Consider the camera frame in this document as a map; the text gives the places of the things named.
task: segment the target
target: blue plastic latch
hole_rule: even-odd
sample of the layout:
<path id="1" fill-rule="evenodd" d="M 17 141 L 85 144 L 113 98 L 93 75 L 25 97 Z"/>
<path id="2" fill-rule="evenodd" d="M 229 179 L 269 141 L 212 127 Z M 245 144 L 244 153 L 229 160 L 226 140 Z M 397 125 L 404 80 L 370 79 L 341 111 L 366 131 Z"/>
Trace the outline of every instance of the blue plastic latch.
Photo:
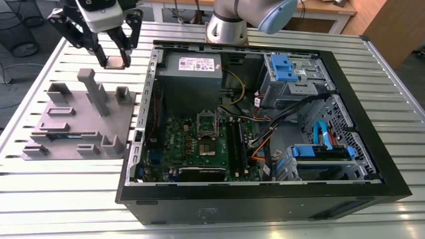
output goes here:
<path id="1" fill-rule="evenodd" d="M 260 149 L 258 153 L 257 153 L 257 157 L 264 157 L 264 150 Z"/>
<path id="2" fill-rule="evenodd" d="M 292 70 L 293 64 L 290 63 L 286 55 L 273 54 L 270 56 L 270 64 L 274 70 L 277 81 L 298 81 L 298 76 Z"/>
<path id="3" fill-rule="evenodd" d="M 300 153 L 298 153 L 298 149 L 297 146 L 292 147 L 292 156 L 293 157 L 298 157 Z"/>
<path id="4" fill-rule="evenodd" d="M 346 147 L 346 151 L 348 151 L 348 154 L 350 156 L 350 159 L 353 159 L 356 157 L 356 150 L 352 146 L 348 146 Z"/>
<path id="5" fill-rule="evenodd" d="M 281 158 L 280 162 L 277 163 L 277 166 L 276 166 L 274 169 L 273 169 L 273 174 L 276 174 L 276 172 L 277 172 L 277 170 L 280 169 L 280 166 L 284 164 L 284 162 L 285 162 L 285 159 Z"/>
<path id="6" fill-rule="evenodd" d="M 314 157 L 314 150 L 312 146 L 308 145 L 301 145 L 297 146 L 298 152 L 300 152 L 300 157 Z"/>

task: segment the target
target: yellow wire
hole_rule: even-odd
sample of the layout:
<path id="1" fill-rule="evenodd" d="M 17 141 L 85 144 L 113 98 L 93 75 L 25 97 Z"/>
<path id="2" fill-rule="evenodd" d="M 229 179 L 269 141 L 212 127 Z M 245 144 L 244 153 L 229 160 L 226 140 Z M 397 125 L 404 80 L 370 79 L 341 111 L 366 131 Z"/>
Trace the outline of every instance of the yellow wire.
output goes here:
<path id="1" fill-rule="evenodd" d="M 233 101 L 232 103 L 228 103 L 228 104 L 220 104 L 218 106 L 232 106 L 234 105 L 237 102 L 241 101 L 241 99 L 244 99 L 244 96 L 245 96 L 245 85 L 244 85 L 244 82 L 241 81 L 240 77 L 229 70 L 225 70 L 222 69 L 224 71 L 229 72 L 230 75 L 233 75 L 233 77 L 237 79 L 237 81 L 240 82 L 240 85 L 241 85 L 241 94 L 240 94 L 240 97 L 236 101 Z"/>

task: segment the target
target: motherboard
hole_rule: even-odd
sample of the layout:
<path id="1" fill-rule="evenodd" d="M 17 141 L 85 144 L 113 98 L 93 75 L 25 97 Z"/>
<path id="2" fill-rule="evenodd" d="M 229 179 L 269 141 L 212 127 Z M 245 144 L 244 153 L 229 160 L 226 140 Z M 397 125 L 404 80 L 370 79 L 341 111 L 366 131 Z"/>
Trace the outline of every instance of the motherboard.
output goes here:
<path id="1" fill-rule="evenodd" d="M 162 150 L 151 150 L 151 181 L 258 181 L 258 164 L 249 161 L 252 122 L 201 112 L 193 118 L 168 118 Z"/>

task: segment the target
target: ram slot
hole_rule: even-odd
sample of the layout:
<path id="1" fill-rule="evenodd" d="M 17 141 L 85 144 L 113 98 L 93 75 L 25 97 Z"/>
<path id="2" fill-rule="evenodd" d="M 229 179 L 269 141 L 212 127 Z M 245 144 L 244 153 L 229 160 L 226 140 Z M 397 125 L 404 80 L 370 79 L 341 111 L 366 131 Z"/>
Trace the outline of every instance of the ram slot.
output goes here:
<path id="1" fill-rule="evenodd" d="M 225 134 L 226 134 L 226 149 L 228 149 L 228 164 L 230 169 L 230 175 L 238 176 L 238 161 L 236 158 L 237 147 L 234 145 L 234 132 L 233 132 L 234 123 L 228 121 L 225 125 Z"/>
<path id="2" fill-rule="evenodd" d="M 232 134 L 233 134 L 233 143 L 234 143 L 234 161 L 237 164 L 237 172 L 241 176 L 244 174 L 244 164 L 242 164 L 242 155 L 241 155 L 241 143 L 240 143 L 240 130 L 238 130 L 238 124 L 237 122 L 232 123 Z"/>

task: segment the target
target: label sticker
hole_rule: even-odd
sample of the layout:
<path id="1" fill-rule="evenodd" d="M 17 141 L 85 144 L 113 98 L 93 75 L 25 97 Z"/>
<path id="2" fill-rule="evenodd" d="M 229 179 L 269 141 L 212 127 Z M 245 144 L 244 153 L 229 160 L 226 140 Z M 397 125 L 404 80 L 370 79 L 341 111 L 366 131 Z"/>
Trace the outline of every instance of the label sticker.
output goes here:
<path id="1" fill-rule="evenodd" d="M 180 71 L 214 71 L 212 58 L 182 57 L 178 60 Z"/>
<path id="2" fill-rule="evenodd" d="M 260 98 L 254 98 L 254 100 L 253 100 L 253 105 L 254 105 L 256 107 L 260 107 L 260 103 L 261 103 L 261 99 L 260 99 Z"/>
<path id="3" fill-rule="evenodd" d="M 266 167 L 266 165 L 264 165 L 262 171 L 265 172 L 265 174 L 266 174 L 268 176 L 270 175 L 270 169 L 269 169 L 269 167 Z"/>
<path id="4" fill-rule="evenodd" d="M 293 70 L 294 71 L 294 73 L 297 74 L 297 75 L 305 75 L 305 71 L 304 70 Z"/>
<path id="5" fill-rule="evenodd" d="M 83 138 L 80 135 L 68 135 L 68 138 Z"/>

